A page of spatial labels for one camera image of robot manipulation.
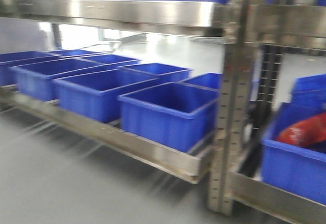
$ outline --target bottom shelf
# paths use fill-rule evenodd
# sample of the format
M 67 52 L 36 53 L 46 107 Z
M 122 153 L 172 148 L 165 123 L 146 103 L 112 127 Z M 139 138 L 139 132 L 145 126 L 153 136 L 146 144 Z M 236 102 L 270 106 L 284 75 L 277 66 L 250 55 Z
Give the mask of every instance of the bottom shelf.
M 98 140 L 105 146 L 183 179 L 198 183 L 209 171 L 213 157 L 210 142 L 212 135 L 198 142 L 189 153 L 182 153 L 140 136 L 124 132 L 110 125 L 100 123 L 65 111 L 52 102 L 42 102 L 15 92 L 13 88 L 0 88 L 0 102 L 72 130 L 83 136 Z
M 230 173 L 231 198 L 292 224 L 324 224 L 326 206 L 240 173 Z
M 292 224 L 324 224 L 326 205 L 261 182 L 260 151 L 254 141 L 228 172 L 228 197 Z

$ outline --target gray floor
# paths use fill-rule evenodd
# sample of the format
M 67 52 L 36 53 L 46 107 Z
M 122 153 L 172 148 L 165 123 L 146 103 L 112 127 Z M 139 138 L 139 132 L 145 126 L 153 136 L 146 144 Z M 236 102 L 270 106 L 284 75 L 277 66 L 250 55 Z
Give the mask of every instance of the gray floor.
M 165 36 L 116 53 L 194 74 L 220 72 L 223 60 L 221 46 Z M 325 59 L 286 55 L 277 100 L 294 77 L 323 72 Z M 284 223 L 241 204 L 230 218 L 210 212 L 207 180 L 191 185 L 17 109 L 0 113 L 1 224 Z

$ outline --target shelf beam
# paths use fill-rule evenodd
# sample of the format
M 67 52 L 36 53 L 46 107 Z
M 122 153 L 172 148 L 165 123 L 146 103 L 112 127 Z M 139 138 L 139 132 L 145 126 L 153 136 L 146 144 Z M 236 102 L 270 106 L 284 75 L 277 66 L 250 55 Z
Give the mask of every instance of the shelf beam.
M 292 224 L 324 224 L 326 206 L 231 172 L 231 198 Z
M 221 37 L 224 8 L 212 2 L 0 0 L 0 17 L 136 32 Z
M 326 49 L 326 8 L 252 5 L 246 42 L 307 49 Z

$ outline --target stainless steel shelf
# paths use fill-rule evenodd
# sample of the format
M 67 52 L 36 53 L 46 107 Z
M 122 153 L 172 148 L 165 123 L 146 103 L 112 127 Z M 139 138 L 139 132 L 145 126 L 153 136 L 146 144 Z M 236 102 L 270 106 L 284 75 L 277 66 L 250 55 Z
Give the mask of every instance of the stainless steel shelf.
M 0 0 L 0 17 L 197 37 L 221 37 L 224 6 L 212 2 Z
M 306 199 L 277 187 L 261 182 L 259 164 L 261 162 L 260 138 L 251 140 L 228 172 L 231 199 L 251 206 L 291 224 L 324 224 L 326 205 Z
M 0 102 L 54 121 L 69 130 L 103 142 L 105 146 L 193 184 L 201 180 L 211 165 L 212 150 L 209 143 L 211 137 L 205 142 L 199 142 L 202 146 L 194 148 L 193 153 L 187 154 L 124 132 L 109 124 L 70 113 L 51 102 L 33 99 L 15 92 L 12 88 L 0 88 Z
M 324 224 L 326 206 L 231 172 L 229 195 L 245 205 L 292 224 Z
M 247 42 L 307 49 L 326 49 L 326 8 L 253 5 Z

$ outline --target red object in bin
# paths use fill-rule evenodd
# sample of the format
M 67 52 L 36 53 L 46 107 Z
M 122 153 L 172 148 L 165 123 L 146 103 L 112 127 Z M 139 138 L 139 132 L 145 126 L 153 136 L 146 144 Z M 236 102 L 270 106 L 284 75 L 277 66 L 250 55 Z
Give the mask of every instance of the red object in bin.
M 308 147 L 326 141 L 326 113 L 321 113 L 287 127 L 276 140 L 299 147 Z

